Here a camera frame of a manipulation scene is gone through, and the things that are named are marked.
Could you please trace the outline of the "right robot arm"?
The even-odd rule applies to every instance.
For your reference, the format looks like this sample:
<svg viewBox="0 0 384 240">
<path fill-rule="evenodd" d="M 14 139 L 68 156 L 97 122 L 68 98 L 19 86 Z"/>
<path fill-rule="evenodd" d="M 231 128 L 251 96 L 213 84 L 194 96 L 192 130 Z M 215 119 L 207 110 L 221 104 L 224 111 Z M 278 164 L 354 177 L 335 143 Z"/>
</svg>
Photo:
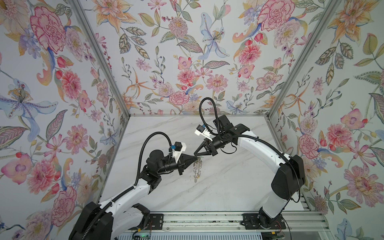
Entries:
<svg viewBox="0 0 384 240">
<path fill-rule="evenodd" d="M 228 144 L 241 147 L 260 159 L 275 174 L 272 193 L 259 210 L 259 220 L 270 224 L 290 202 L 294 193 L 299 192 L 305 183 L 304 161 L 298 155 L 290 156 L 262 140 L 243 124 L 234 126 L 226 116 L 214 120 L 218 131 L 210 133 L 206 125 L 199 125 L 195 134 L 204 136 L 203 142 L 194 152 L 196 157 L 215 156 L 218 150 Z"/>
</svg>

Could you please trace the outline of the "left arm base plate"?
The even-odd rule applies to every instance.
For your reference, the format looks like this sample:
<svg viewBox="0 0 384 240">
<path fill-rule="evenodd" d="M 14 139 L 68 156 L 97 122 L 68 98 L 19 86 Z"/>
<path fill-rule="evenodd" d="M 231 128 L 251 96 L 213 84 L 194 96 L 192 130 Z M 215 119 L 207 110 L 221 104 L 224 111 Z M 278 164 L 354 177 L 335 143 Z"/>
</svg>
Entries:
<svg viewBox="0 0 384 240">
<path fill-rule="evenodd" d="M 144 215 L 140 222 L 133 224 L 128 230 L 162 230 L 164 224 L 164 214 L 147 214 Z"/>
</svg>

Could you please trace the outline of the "aluminium front rail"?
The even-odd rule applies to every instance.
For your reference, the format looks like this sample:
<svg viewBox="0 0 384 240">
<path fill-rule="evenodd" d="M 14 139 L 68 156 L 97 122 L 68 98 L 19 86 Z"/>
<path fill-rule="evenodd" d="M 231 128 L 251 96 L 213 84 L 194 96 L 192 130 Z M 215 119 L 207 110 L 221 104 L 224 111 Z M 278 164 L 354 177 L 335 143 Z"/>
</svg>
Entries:
<svg viewBox="0 0 384 240">
<path fill-rule="evenodd" d="M 267 231 L 274 230 L 246 230 L 240 225 L 242 214 L 259 212 L 151 212 L 151 214 L 164 214 L 162 230 L 155 231 Z M 319 212 L 288 211 L 281 213 L 287 228 L 292 232 L 330 232 L 325 217 Z"/>
</svg>

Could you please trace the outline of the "metal keyring disc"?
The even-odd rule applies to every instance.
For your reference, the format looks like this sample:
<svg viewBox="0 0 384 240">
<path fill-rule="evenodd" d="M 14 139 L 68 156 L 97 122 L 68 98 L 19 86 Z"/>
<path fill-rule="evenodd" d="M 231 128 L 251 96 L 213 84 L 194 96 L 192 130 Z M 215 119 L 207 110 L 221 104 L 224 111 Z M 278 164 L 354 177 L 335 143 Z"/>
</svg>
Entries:
<svg viewBox="0 0 384 240">
<path fill-rule="evenodd" d="M 198 159 L 193 163 L 194 183 L 197 183 L 198 179 L 201 176 L 202 165 L 203 165 L 203 161 L 201 157 L 198 157 Z"/>
</svg>

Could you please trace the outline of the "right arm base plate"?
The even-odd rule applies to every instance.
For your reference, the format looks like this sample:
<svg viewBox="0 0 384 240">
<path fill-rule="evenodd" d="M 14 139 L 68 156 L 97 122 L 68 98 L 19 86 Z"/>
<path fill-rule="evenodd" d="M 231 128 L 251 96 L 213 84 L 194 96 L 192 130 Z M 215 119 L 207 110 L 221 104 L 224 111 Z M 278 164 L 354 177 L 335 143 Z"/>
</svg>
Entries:
<svg viewBox="0 0 384 240">
<path fill-rule="evenodd" d="M 260 215 L 259 213 L 242 214 L 243 220 L 240 225 L 244 226 L 246 230 L 285 230 L 287 228 L 282 215 L 275 218 Z"/>
</svg>

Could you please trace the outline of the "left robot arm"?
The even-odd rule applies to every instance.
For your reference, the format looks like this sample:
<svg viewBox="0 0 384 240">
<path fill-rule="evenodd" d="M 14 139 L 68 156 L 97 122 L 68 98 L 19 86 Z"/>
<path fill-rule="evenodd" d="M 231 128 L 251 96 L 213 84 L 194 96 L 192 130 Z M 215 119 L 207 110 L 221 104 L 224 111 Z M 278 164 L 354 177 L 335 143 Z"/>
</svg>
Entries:
<svg viewBox="0 0 384 240">
<path fill-rule="evenodd" d="M 150 210 L 140 204 L 162 180 L 162 175 L 184 170 L 198 157 L 178 154 L 165 156 L 161 150 L 150 153 L 138 182 L 113 198 L 96 204 L 91 202 L 82 210 L 69 238 L 71 240 L 113 240 L 127 230 L 150 227 Z"/>
</svg>

